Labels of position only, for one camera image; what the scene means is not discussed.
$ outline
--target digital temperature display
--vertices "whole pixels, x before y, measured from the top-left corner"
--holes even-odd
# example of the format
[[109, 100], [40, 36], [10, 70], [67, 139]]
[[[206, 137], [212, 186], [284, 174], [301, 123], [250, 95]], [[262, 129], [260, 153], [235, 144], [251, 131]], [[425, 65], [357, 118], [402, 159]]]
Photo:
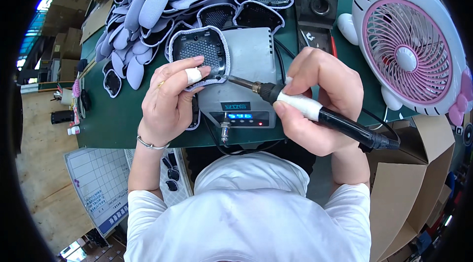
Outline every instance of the digital temperature display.
[[251, 114], [228, 114], [230, 119], [251, 119], [253, 116]]

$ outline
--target person's left hand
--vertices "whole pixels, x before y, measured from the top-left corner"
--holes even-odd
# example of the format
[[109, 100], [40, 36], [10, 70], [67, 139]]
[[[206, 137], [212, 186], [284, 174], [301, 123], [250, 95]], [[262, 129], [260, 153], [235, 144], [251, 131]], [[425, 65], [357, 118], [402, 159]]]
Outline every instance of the person's left hand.
[[[186, 92], [185, 69], [195, 68], [204, 62], [203, 56], [186, 58], [157, 68], [151, 77], [141, 108], [143, 118], [138, 127], [142, 140], [156, 147], [165, 146], [180, 135], [192, 122], [192, 96], [203, 87]], [[210, 74], [210, 67], [198, 68], [202, 78]]]

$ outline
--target hand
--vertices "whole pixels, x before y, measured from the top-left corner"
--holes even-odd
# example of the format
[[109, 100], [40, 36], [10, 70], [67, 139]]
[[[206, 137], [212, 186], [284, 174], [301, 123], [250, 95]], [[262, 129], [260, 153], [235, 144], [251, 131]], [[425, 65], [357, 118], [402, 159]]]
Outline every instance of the hand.
[[[284, 93], [300, 94], [319, 85], [318, 101], [323, 106], [353, 121], [358, 119], [363, 105], [363, 84], [358, 73], [339, 59], [306, 47], [296, 56], [287, 75], [293, 80], [283, 89]], [[277, 101], [273, 106], [287, 137], [315, 155], [325, 156], [358, 146], [348, 136], [304, 118], [299, 110], [285, 102]]]
[[[187, 73], [204, 62], [203, 56], [182, 59], [162, 65], [151, 77], [150, 89], [146, 92], [141, 108], [143, 118], [138, 133], [144, 142], [156, 147], [165, 146], [180, 135], [192, 122], [192, 96], [203, 87], [186, 92]], [[202, 77], [210, 74], [210, 67], [198, 68]]]

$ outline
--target desk fan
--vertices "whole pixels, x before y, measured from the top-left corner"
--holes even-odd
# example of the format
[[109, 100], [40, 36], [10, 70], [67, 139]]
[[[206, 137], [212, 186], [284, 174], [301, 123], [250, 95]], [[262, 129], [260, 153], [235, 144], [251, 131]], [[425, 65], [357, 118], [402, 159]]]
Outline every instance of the desk fan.
[[359, 45], [392, 110], [448, 113], [460, 126], [473, 83], [460, 37], [440, 0], [353, 0], [337, 25]]

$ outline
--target green workbench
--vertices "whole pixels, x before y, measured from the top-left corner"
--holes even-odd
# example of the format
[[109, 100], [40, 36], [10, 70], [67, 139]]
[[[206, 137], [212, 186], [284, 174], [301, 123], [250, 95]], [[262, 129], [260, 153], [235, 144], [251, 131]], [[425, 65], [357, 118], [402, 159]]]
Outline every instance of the green workbench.
[[[338, 15], [352, 12], [352, 0], [338, 0]], [[296, 21], [293, 8], [282, 13], [286, 26], [281, 28], [275, 37], [281, 41], [289, 50], [296, 54], [297, 36]], [[95, 56], [95, 44], [103, 32], [97, 31], [82, 45], [82, 58], [90, 62]], [[356, 70], [365, 90], [363, 107], [383, 118], [386, 105], [381, 96], [380, 84], [366, 63], [358, 46], [351, 45], [335, 26], [332, 30], [335, 39], [338, 58], [347, 66]], [[284, 68], [287, 71], [291, 58], [281, 50]], [[111, 99], [103, 89], [102, 67], [108, 60], [96, 64], [85, 76], [85, 89], [89, 93], [92, 107], [86, 113], [86, 118], [80, 122], [80, 134], [77, 135], [79, 147], [90, 148], [134, 148], [136, 146], [136, 130], [142, 117], [141, 101], [149, 87], [154, 70], [167, 63], [164, 57], [164, 46], [160, 48], [156, 58], [151, 64], [145, 66], [143, 82], [138, 90], [133, 90], [126, 80], [122, 80], [121, 91], [115, 99]], [[388, 111], [387, 120], [394, 121], [410, 117], [417, 113], [402, 107], [399, 111]], [[376, 125], [378, 122], [363, 112], [358, 122], [365, 126]], [[217, 138], [220, 137], [220, 129], [210, 126]], [[245, 144], [280, 140], [285, 138], [281, 121], [278, 120], [274, 129], [231, 129], [230, 144]], [[172, 141], [171, 147], [204, 147], [215, 145], [206, 129], [201, 123], [196, 130], [185, 131]]]

